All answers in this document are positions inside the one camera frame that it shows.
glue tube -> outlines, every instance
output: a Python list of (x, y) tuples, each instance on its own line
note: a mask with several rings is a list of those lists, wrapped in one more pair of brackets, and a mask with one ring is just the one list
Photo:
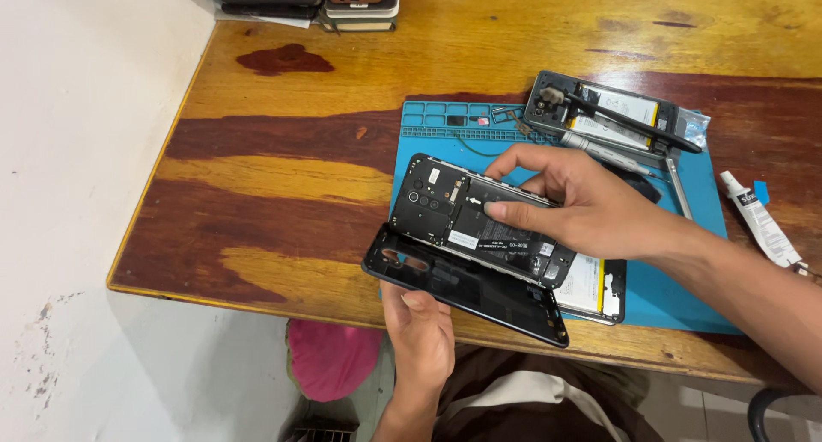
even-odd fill
[(745, 222), (751, 228), (759, 247), (765, 251), (765, 255), (781, 267), (788, 267), (799, 262), (802, 258), (796, 253), (791, 242), (787, 240), (782, 229), (756, 198), (754, 192), (739, 185), (739, 182), (728, 171), (719, 176), (722, 177), (727, 187), (727, 197), (745, 217)]

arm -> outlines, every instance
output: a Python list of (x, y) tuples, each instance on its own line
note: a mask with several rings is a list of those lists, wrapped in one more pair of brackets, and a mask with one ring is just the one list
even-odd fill
[(822, 289), (690, 221), (678, 224), (684, 224), (679, 245), (643, 260), (714, 307), (822, 395)]
[(454, 370), (450, 307), (425, 291), (388, 282), (380, 282), (380, 289), (397, 378), (372, 441), (431, 440), (440, 391)]
[(486, 175), (500, 179), (517, 166), (539, 172), (523, 188), (565, 206), (486, 204), (489, 216), (585, 255), (662, 269), (822, 395), (819, 287), (652, 204), (581, 151), (517, 144)]

wooden desk edge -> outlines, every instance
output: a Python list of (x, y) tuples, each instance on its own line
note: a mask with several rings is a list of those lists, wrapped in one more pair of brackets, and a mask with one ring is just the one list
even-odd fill
[(211, 49), (211, 43), (214, 40), (216, 31), (216, 22), (214, 22), (214, 29), (211, 30), (211, 36), (208, 38), (208, 42), (205, 44), (205, 48), (203, 49), (202, 54), (200, 54), (200, 61), (197, 62), (197, 68), (194, 69), (194, 73), (191, 74), (191, 80), (188, 81), (186, 93), (182, 95), (180, 106), (177, 108), (177, 113), (174, 115), (174, 121), (171, 123), (169, 132), (165, 135), (165, 140), (163, 140), (163, 146), (160, 148), (159, 153), (157, 154), (157, 159), (155, 160), (154, 165), (151, 167), (151, 173), (149, 174), (148, 180), (146, 180), (146, 185), (143, 186), (143, 191), (140, 194), (140, 199), (137, 201), (137, 206), (134, 208), (134, 214), (131, 215), (131, 220), (128, 222), (128, 227), (126, 227), (126, 232), (122, 236), (120, 246), (117, 248), (117, 255), (114, 257), (114, 261), (111, 263), (111, 269), (108, 269), (108, 275), (106, 276), (105, 284), (111, 290), (119, 291), (113, 287), (112, 283), (112, 278), (114, 277), (114, 270), (117, 269), (117, 265), (120, 264), (120, 258), (122, 258), (122, 252), (126, 249), (128, 237), (131, 236), (131, 232), (134, 230), (134, 224), (135, 222), (137, 222), (137, 217), (140, 216), (140, 210), (143, 208), (143, 200), (146, 198), (146, 193), (149, 191), (149, 186), (151, 185), (151, 181), (154, 179), (155, 173), (157, 173), (157, 167), (159, 166), (160, 160), (163, 159), (165, 149), (169, 146), (171, 136), (172, 134), (174, 134), (174, 130), (177, 129), (177, 123), (180, 122), (180, 114), (182, 113), (182, 109), (186, 106), (188, 96), (189, 94), (191, 94), (191, 88), (194, 87), (194, 82), (197, 80), (197, 76), (200, 74), (200, 69), (202, 68), (203, 62), (206, 61), (205, 56), (208, 54), (209, 49)]

pink cloth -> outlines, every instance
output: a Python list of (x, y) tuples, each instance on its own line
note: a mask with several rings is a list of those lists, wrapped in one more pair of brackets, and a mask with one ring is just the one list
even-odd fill
[(343, 398), (371, 373), (382, 330), (291, 320), (291, 374), (303, 394), (317, 402)]

wooden table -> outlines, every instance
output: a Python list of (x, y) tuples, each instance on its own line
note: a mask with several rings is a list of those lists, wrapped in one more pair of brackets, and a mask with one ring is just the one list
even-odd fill
[[(383, 328), (359, 267), (407, 99), (521, 102), (540, 69), (712, 116), (716, 172), (822, 266), (822, 0), (402, 0), (395, 33), (220, 21), (108, 286)], [(724, 202), (731, 240), (750, 237)], [(748, 338), (567, 322), (571, 346), (454, 314), (458, 341), (722, 380), (791, 377)]]

